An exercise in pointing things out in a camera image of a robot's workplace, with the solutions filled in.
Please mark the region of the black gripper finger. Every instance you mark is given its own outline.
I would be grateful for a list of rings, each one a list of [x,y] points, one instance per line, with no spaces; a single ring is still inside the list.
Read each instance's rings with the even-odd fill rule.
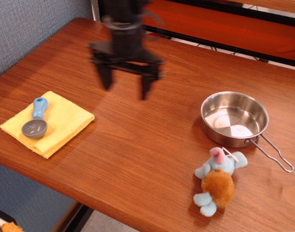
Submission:
[[[96,68],[97,68],[99,77],[101,79],[101,82],[103,84],[103,87],[106,90],[108,90],[113,83],[111,65],[99,63],[99,64],[96,64]]]
[[[151,74],[144,74],[141,78],[142,100],[146,98],[147,92],[150,90],[152,82],[155,80]]]

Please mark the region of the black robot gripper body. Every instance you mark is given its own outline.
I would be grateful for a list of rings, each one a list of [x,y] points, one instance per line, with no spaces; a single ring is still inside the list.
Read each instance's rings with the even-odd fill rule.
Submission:
[[[163,59],[143,47],[141,23],[106,23],[105,26],[110,30],[112,40],[89,43],[95,65],[109,64],[113,70],[141,76],[151,74],[155,79],[161,76]]]

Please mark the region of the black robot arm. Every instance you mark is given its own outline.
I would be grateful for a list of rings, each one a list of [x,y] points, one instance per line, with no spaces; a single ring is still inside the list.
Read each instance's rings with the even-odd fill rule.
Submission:
[[[109,0],[108,14],[103,22],[110,30],[111,41],[90,42],[92,62],[103,87],[109,89],[113,70],[141,76],[142,98],[145,99],[153,81],[161,75],[163,59],[143,47],[142,18],[148,0]]]

